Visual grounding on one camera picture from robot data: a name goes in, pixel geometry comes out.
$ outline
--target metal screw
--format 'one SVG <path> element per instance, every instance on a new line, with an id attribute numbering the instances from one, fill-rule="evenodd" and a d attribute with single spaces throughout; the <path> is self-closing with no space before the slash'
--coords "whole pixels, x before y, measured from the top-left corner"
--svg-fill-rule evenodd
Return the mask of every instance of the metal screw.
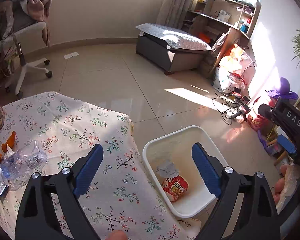
<path id="1" fill-rule="evenodd" d="M 64 168 L 63 170 L 62 170 L 62 173 L 63 174 L 68 174 L 70 172 L 70 168 Z"/>
<path id="2" fill-rule="evenodd" d="M 262 172 L 260 172 L 260 171 L 258 171 L 258 172 L 257 172 L 257 177 L 259 177 L 259 178 L 263 178 L 263 176 L 264 176 L 264 175 L 263 175 L 263 173 L 262 173 Z"/>
<path id="3" fill-rule="evenodd" d="M 31 178 L 36 179 L 37 177 L 39 177 L 39 173 L 35 172 L 31 175 Z"/>
<path id="4" fill-rule="evenodd" d="M 226 171 L 226 173 L 232 173 L 233 169 L 231 167 L 226 167 L 225 171 Z"/>

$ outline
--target chair seat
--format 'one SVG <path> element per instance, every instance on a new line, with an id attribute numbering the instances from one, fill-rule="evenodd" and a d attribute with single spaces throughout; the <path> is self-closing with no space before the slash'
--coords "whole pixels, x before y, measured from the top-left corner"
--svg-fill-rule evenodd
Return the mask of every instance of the chair seat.
<path id="1" fill-rule="evenodd" d="M 32 33 L 32 32 L 37 32 L 37 31 L 42 31 L 44 28 L 46 27 L 46 23 L 45 22 L 38 22 L 35 24 L 32 24 L 24 29 L 21 29 L 17 32 L 14 33 L 14 35 L 16 36 L 16 38 L 18 39 L 18 37 L 22 36 L 25 33 Z M 14 43 L 13 41 L 13 36 L 9 35 L 4 41 L 3 41 L 3 49 L 7 49 L 10 46 L 12 46 Z"/>

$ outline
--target purple hat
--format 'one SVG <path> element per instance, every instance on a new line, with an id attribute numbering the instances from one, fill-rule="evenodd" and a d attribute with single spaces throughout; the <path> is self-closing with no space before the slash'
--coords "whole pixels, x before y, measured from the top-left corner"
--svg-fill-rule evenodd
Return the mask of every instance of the purple hat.
<path id="1" fill-rule="evenodd" d="M 275 90 L 269 90 L 268 96 L 272 98 L 282 97 L 284 99 L 298 99 L 298 94 L 290 91 L 289 81 L 281 77 L 279 82 L 274 86 Z"/>

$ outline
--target finger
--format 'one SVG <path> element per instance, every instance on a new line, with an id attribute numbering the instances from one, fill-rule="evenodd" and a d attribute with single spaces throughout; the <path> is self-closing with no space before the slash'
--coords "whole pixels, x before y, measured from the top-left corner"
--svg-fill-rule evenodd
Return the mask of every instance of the finger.
<path id="1" fill-rule="evenodd" d="M 274 203 L 277 205 L 277 203 L 280 200 L 280 194 L 279 193 L 274 194 L 273 199 L 274 199 Z"/>
<path id="2" fill-rule="evenodd" d="M 115 230 L 109 234 L 106 240 L 128 240 L 128 237 L 122 230 Z"/>
<path id="3" fill-rule="evenodd" d="M 283 165 L 281 165 L 281 167 L 280 167 L 280 171 L 281 171 L 281 173 L 282 173 L 282 175 L 283 175 L 283 176 L 285 176 L 285 175 L 286 175 L 287 168 L 288 168 L 288 165 L 287 165 L 287 164 L 283 164 Z"/>
<path id="4" fill-rule="evenodd" d="M 284 188 L 284 178 L 281 178 L 274 185 L 274 193 L 280 193 Z"/>

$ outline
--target floral pattern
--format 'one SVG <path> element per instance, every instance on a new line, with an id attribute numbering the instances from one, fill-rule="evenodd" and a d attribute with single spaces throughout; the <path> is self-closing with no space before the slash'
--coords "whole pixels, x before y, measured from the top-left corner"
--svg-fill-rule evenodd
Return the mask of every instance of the floral pattern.
<path id="1" fill-rule="evenodd" d="M 16 131 L 15 149 L 36 139 L 48 156 L 42 176 L 72 167 L 96 143 L 103 147 L 103 161 L 87 192 L 78 201 L 101 239 L 121 229 L 130 240 L 193 239 L 195 226 L 177 221 L 143 171 L 142 159 L 131 134 L 129 116 L 75 100 L 57 92 L 24 98 L 3 107 L 6 116 L 0 130 L 1 144 Z M 0 225 L 14 239 L 18 209 L 27 181 L 0 199 Z M 52 194 L 62 232 L 72 237 L 58 196 Z"/>

